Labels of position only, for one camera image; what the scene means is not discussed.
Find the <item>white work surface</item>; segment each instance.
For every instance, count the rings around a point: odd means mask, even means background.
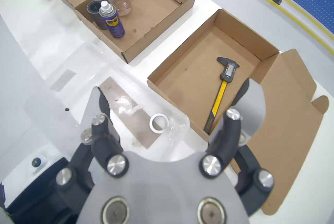
[[[47,80],[81,45],[91,42],[98,45],[111,61],[122,64],[126,70],[146,83],[151,72],[219,9],[219,6],[210,0],[196,0],[189,12],[126,65],[60,0],[0,0],[0,2],[0,15],[44,80]],[[230,3],[235,4],[238,1],[231,0]],[[250,218],[251,223],[327,222],[334,207],[334,187],[331,186],[334,174],[332,168],[334,99],[317,83],[315,97],[319,95],[329,97],[330,107],[293,187],[274,216],[265,216],[259,211]],[[80,121],[83,109],[81,113],[80,110],[70,112]],[[173,159],[182,158],[195,150],[205,148],[206,143],[190,130],[184,141],[176,148]]]

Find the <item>wd-40 spray can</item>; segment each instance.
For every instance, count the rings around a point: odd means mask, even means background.
[[[114,5],[110,5],[107,1],[102,1],[99,14],[113,38],[122,38],[124,36],[125,30]]]

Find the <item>bottle cap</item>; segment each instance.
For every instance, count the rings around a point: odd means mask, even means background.
[[[110,12],[112,9],[111,5],[108,3],[108,1],[102,1],[101,2],[101,11],[104,13]]]

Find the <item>yellow floor line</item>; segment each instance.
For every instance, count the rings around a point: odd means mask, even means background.
[[[297,23],[302,29],[304,29],[308,34],[310,34],[312,37],[314,37],[323,47],[326,48],[327,51],[329,51],[333,56],[334,56],[334,50],[326,43],[324,42],[321,37],[319,37],[316,33],[314,33],[309,27],[307,27],[305,24],[303,24],[299,19],[297,19],[294,15],[292,15],[290,12],[288,12],[286,9],[280,7],[279,5],[277,5],[275,2],[273,2],[272,0],[265,0],[266,2],[270,3],[272,6],[274,6],[276,9],[280,10],[281,12],[283,12],[287,17],[289,17],[292,21],[294,21],[295,23]],[[293,5],[293,3],[291,1],[287,1],[285,0],[287,3],[289,3],[291,6],[293,6],[295,8],[296,5]],[[305,13],[303,13],[301,11],[300,8],[298,8],[296,6],[295,8],[296,10],[298,10],[300,13],[302,13],[303,15],[305,15]],[[319,27],[323,32],[325,32],[323,30],[323,28],[321,28],[318,24],[314,23],[317,27]]]

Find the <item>metal bolt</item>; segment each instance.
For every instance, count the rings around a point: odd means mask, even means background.
[[[98,114],[93,118],[92,125],[100,125],[104,121],[105,121],[105,115],[104,114]]]
[[[62,169],[56,176],[56,182],[58,185],[63,186],[68,183],[72,177],[72,171],[69,168]]]
[[[234,108],[229,108],[226,111],[226,115],[232,120],[240,120],[240,113]]]
[[[121,174],[122,171],[125,169],[125,167],[126,167],[125,157],[123,155],[117,154],[110,158],[106,168],[111,175],[115,176]]]
[[[222,170],[219,160],[213,155],[207,155],[203,158],[202,167],[212,177],[217,176]]]
[[[31,165],[34,167],[34,168],[38,168],[42,163],[42,160],[38,157],[34,158],[31,162]]]
[[[225,212],[222,205],[213,198],[202,200],[198,206],[197,217],[201,224],[224,224]]]
[[[125,224],[129,219],[129,207],[121,197],[112,198],[102,211],[103,224]]]
[[[259,172],[259,181],[264,187],[272,187],[273,186],[273,177],[270,172],[267,170],[261,170]]]
[[[92,129],[87,128],[81,133],[81,142],[85,145],[89,145],[92,141]]]

